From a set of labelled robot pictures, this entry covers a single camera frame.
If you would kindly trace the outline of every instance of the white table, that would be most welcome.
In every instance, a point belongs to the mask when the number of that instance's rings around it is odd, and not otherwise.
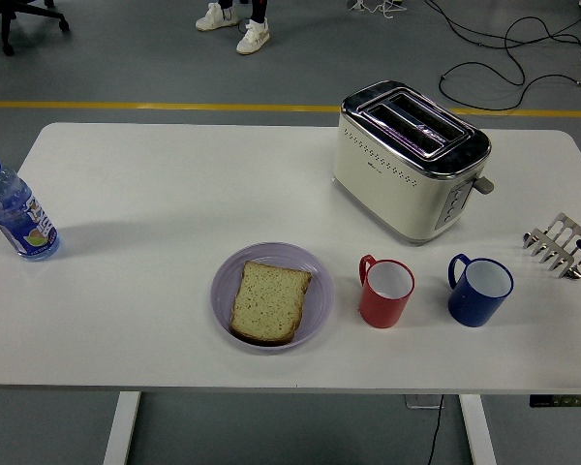
[[[20,175],[57,226],[59,252],[20,259],[0,233],[0,386],[581,393],[581,280],[557,279],[523,233],[561,211],[581,224],[581,154],[553,131],[487,131],[459,222],[400,242],[332,180],[336,128],[53,124]],[[223,261],[280,241],[334,281],[315,337],[271,355],[223,332],[209,290]],[[482,328],[448,314],[457,253],[508,266],[513,295]],[[397,326],[356,311],[359,259],[394,258],[416,289]]]

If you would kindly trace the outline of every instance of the mug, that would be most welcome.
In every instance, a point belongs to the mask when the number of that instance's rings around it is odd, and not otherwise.
[[[372,255],[359,262],[363,286],[359,314],[374,327],[391,327],[398,322],[415,288],[413,273],[395,260],[375,260]]]
[[[458,281],[454,267],[460,261],[465,266]],[[514,289],[512,274],[501,263],[492,259],[470,260],[459,254],[447,269],[449,286],[454,290],[447,308],[454,319],[465,326],[484,325]]]

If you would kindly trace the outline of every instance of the chair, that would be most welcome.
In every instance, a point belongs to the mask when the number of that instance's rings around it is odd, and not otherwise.
[[[0,0],[0,15],[2,15],[2,51],[6,55],[11,56],[15,52],[13,47],[9,44],[9,32],[11,30],[11,20],[15,19],[15,13],[28,13],[35,16],[55,17],[60,19],[58,27],[65,32],[69,30],[69,23],[63,15],[56,12],[51,12],[44,8],[33,7],[28,5],[34,0]],[[53,8],[53,0],[45,0],[48,8]]]

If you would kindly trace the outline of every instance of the blue mug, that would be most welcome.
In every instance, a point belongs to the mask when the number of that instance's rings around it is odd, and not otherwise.
[[[458,261],[465,269],[457,281],[454,267]],[[465,326],[478,327],[488,322],[514,289],[512,274],[501,263],[491,259],[470,260],[465,254],[452,259],[447,278],[454,290],[447,308],[452,317]]]

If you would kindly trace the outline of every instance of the floor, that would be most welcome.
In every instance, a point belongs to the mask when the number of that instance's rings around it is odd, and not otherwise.
[[[348,11],[346,0],[272,1],[271,41],[251,56],[235,52],[237,28],[196,31],[205,1],[55,3],[70,32],[56,20],[19,14],[10,39],[15,55],[5,56],[0,41],[0,159],[14,169],[52,122],[336,126],[342,100],[383,79],[405,82],[478,127],[565,131],[581,150],[581,87],[569,79],[581,82],[579,45],[511,48],[526,83],[546,74],[569,78],[540,80],[515,111],[475,110],[463,103],[515,106],[523,86],[477,65],[460,67],[442,82],[451,100],[439,89],[447,70],[477,61],[514,81],[521,75],[506,50],[489,47],[503,39],[465,42],[427,1],[404,0],[407,10],[394,18]],[[524,16],[541,18],[552,33],[581,19],[576,0],[437,4],[454,21],[497,36]],[[581,21],[566,32],[581,41]],[[545,35],[538,20],[526,19],[508,37]],[[257,140],[237,143],[266,149]],[[537,165],[539,176],[551,170]],[[103,463],[116,399],[95,390],[0,389],[0,464]],[[527,396],[482,400],[499,465],[581,464],[581,409],[532,409]],[[398,395],[151,392],[142,396],[129,463],[421,464],[436,422],[436,411],[409,410]],[[472,463],[454,396],[446,398],[433,463]]]

